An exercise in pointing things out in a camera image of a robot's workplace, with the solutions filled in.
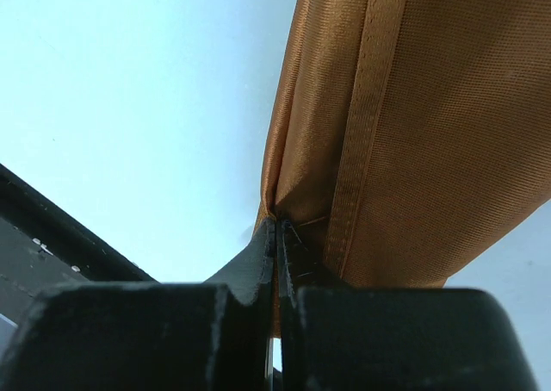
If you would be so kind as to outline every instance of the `light blue surface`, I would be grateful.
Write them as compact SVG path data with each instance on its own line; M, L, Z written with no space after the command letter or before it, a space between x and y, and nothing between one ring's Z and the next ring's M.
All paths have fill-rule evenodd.
M0 0L0 163L158 280L202 281L251 236L295 1ZM449 282L500 299L542 388L549 222Z

